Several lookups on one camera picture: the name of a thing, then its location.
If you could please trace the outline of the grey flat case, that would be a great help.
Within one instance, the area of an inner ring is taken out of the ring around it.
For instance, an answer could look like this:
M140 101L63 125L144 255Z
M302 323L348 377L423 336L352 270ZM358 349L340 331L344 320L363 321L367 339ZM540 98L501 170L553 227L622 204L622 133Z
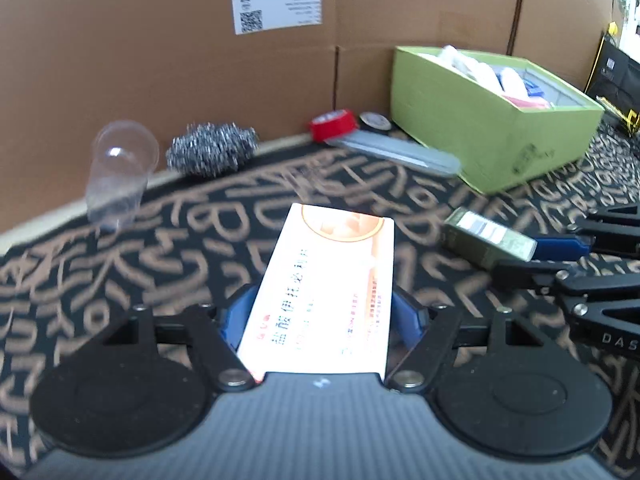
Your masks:
M326 144L398 162L434 176L455 177L461 170L460 160L450 153L427 148L413 141L384 136L381 133L357 130L326 140Z

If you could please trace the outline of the black patterned letter mat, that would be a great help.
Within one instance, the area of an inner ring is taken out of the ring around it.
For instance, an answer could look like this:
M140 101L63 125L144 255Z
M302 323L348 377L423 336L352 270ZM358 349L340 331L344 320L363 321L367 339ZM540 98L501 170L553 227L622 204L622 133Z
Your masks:
M259 281L292 203L387 216L396 224L396 284L424 306L526 316L611 388L613 417L600 459L639 468L639 367L570 340L562 312L531 292L494 292L487 275L440 246L442 222L468 208L530 236L556 234L590 209L639 198L639 150L601 126L577 162L485 197L461 181L311 144L281 148L240 174L153 188L129 229L104 234L85 219L12 244L1 257L1 460L17 474L44 452L28 399L44 370L111 320L142 304L174 314L221 306Z

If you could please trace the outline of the white orange medicine box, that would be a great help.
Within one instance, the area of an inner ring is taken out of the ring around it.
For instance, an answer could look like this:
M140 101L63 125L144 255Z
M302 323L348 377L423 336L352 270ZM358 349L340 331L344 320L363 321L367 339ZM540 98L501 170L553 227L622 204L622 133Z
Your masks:
M395 223L295 203L238 348L256 382L269 373L386 370Z

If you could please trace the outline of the clear plastic cup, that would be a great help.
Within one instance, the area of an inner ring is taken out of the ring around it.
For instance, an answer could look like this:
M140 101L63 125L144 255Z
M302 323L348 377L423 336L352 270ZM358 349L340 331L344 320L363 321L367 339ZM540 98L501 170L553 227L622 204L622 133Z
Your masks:
M103 232L130 226L159 160L160 146L145 126L133 120L106 125L92 146L85 192L89 222Z

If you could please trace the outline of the white shipping label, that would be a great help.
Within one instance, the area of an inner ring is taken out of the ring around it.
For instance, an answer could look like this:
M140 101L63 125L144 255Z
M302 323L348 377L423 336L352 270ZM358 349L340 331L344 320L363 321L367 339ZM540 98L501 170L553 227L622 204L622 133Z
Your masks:
M322 24L322 0L231 0L236 36Z

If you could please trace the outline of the large cardboard box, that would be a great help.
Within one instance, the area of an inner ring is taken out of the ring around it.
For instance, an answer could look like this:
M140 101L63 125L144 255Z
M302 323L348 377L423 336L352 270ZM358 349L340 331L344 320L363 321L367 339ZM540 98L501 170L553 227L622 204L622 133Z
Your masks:
M84 194L91 145L132 119L265 139L342 106L386 112L398 46L527 58L582 87L615 0L322 0L322 24L236 36L231 0L1 0L1 226Z

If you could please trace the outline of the black yellow box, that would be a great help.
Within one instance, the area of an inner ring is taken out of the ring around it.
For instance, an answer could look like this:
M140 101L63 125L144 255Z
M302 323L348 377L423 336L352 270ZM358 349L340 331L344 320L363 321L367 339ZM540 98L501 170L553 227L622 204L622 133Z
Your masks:
M639 134L639 63L616 44L616 21L608 24L586 83L585 94L614 117L616 127L633 138Z

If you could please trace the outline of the olive green small box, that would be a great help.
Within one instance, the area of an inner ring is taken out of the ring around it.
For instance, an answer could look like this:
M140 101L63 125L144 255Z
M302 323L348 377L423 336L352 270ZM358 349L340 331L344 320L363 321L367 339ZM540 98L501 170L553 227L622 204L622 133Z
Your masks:
M440 230L442 246L484 270L501 260L529 262L536 252L533 238L459 207Z

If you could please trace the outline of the steel wool scourer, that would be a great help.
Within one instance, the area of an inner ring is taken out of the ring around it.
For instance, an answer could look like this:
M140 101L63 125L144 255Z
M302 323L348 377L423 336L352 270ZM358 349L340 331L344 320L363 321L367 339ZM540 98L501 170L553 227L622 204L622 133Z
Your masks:
M258 148L253 128L201 122L186 127L186 133L171 141L166 166L184 176L214 178L238 171Z

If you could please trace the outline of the white pink cuffed glove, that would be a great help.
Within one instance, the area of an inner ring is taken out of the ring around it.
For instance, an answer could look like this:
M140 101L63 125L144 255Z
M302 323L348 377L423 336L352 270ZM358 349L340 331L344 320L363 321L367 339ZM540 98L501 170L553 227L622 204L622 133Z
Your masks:
M495 70L489 64L477 61L469 55L463 54L453 46L444 47L436 60L439 65L457 70L460 74L470 78L486 90L517 100L529 98L524 79L512 67Z

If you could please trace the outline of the red tape roll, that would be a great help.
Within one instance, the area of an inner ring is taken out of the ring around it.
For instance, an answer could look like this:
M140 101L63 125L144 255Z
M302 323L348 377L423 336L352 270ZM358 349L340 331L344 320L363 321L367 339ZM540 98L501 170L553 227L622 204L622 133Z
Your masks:
M315 117L309 124L311 140L317 143L353 133L358 129L357 119L350 110L332 110Z

